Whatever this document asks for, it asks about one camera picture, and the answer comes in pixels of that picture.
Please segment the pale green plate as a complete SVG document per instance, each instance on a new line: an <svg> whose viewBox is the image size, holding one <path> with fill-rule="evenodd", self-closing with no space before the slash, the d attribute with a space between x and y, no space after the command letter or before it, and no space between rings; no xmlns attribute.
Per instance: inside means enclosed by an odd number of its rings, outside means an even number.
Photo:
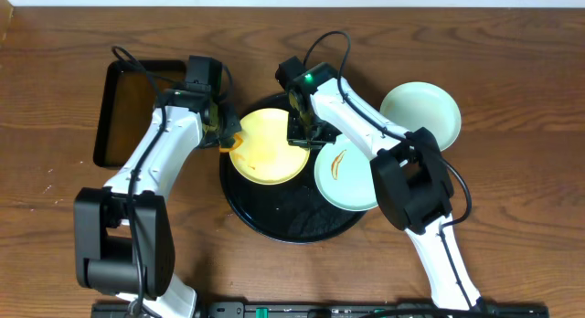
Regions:
<svg viewBox="0 0 585 318"><path fill-rule="evenodd" d="M343 134L317 155L314 178L321 195L335 207L360 212L378 205L369 160Z"/></svg>
<svg viewBox="0 0 585 318"><path fill-rule="evenodd" d="M413 81L394 88L382 101L379 111L412 132L426 128L441 151L456 141L462 128L462 115L453 97L427 82Z"/></svg>

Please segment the yellow plate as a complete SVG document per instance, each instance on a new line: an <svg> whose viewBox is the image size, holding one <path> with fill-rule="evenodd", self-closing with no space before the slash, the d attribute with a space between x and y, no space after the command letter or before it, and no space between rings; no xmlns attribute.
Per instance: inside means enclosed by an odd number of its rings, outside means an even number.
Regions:
<svg viewBox="0 0 585 318"><path fill-rule="evenodd" d="M238 133L240 145L229 152L236 170L251 182L273 186L297 176L308 162L310 152L289 145L289 112L264 108L248 113Z"/></svg>

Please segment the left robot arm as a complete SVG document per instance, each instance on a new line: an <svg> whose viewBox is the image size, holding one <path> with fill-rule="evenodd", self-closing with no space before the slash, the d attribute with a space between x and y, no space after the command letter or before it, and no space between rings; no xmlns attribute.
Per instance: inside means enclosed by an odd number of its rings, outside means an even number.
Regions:
<svg viewBox="0 0 585 318"><path fill-rule="evenodd" d="M122 317L192 317L197 293L175 274L166 203L196 149L239 146L239 117L220 61L192 56L184 81L156 88L150 125L128 161L101 188L74 201L76 277L80 286L127 301Z"/></svg>

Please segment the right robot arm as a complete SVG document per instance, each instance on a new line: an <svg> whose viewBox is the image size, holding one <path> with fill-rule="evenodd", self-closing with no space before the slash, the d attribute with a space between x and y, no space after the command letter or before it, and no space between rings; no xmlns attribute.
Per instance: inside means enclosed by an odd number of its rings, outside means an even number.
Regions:
<svg viewBox="0 0 585 318"><path fill-rule="evenodd" d="M282 62L275 79L293 109L287 141L322 148L342 133L368 159L378 206L407 233L431 285L431 298L447 315L478 313L480 292L467 274L452 228L456 170L441 156L432 133L391 122L356 94L327 63L308 69L297 57Z"/></svg>

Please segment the orange green scrub sponge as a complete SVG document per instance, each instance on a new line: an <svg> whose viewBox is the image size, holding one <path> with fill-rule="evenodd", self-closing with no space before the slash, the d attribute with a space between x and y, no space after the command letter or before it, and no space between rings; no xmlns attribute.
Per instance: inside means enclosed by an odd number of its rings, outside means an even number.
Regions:
<svg viewBox="0 0 585 318"><path fill-rule="evenodd" d="M221 139L219 141L219 151L221 153L229 153L231 151L236 150L239 148L243 143L243 139L240 134L237 132L230 137L225 139Z"/></svg>

